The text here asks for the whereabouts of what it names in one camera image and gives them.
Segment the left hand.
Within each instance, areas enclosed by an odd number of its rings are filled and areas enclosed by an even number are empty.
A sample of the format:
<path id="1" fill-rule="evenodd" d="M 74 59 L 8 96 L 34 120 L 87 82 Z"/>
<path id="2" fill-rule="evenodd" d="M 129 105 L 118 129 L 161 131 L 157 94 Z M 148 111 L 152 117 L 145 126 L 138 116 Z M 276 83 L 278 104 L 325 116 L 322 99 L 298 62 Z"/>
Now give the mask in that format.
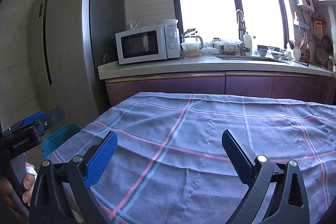
<path id="1" fill-rule="evenodd" d="M 37 173 L 28 162 L 17 167 L 15 174 L 9 162 L 1 164 L 1 195 L 15 212 L 28 214 Z"/>

